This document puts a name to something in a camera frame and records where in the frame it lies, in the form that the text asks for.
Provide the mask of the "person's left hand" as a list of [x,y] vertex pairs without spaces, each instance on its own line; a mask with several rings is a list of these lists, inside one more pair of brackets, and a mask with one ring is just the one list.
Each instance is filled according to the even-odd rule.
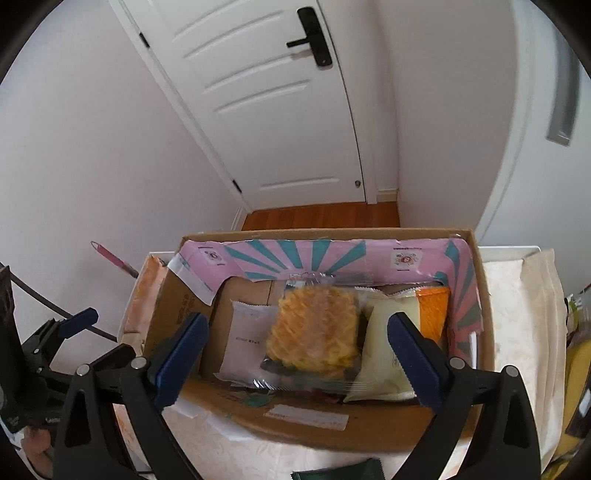
[[52,479],[54,468],[50,432],[26,427],[21,447],[34,474],[40,479]]

